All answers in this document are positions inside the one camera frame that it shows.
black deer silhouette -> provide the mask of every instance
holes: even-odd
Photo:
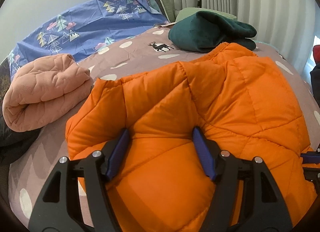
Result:
[[[155,41],[149,43],[148,46],[153,47],[154,50],[159,51],[159,52],[166,52],[165,50],[163,50],[163,48],[168,49],[167,51],[169,51],[171,48],[174,49],[173,47],[170,47],[166,44],[156,44]]]

orange fabric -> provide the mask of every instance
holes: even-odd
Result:
[[[127,127],[130,148],[106,185],[123,231],[196,232],[214,185],[191,141],[194,126],[238,158],[262,157],[298,223],[316,198],[300,158],[310,144],[306,124],[274,62],[240,45],[223,43],[196,61],[116,81],[98,79],[67,122],[66,139],[70,158],[84,158]]]

deer print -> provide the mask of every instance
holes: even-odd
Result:
[[[156,44],[155,41],[149,43],[148,46],[153,47],[153,49],[157,52],[166,52],[166,51],[169,51],[171,48],[174,49],[173,47],[170,47],[170,46],[163,44],[163,43]]]

folded pink blanket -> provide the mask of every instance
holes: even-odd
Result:
[[[16,132],[41,128],[85,99],[93,84],[90,70],[68,54],[36,59],[18,70],[3,100],[3,116]]]

blue gripper pad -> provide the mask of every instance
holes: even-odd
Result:
[[[312,154],[309,154],[309,153],[302,153],[300,155],[302,158],[303,158],[303,164],[305,163],[320,163],[320,154],[316,154],[316,153],[312,153]]]
[[[204,173],[214,180],[217,176],[215,172],[215,159],[211,156],[209,149],[201,136],[200,129],[195,127],[192,133],[193,144],[195,145]]]
[[[111,180],[114,176],[117,175],[122,160],[124,158],[125,153],[127,152],[127,148],[130,142],[130,134],[128,129],[125,129],[121,134],[117,145],[115,146],[108,162],[108,171],[106,176]]]

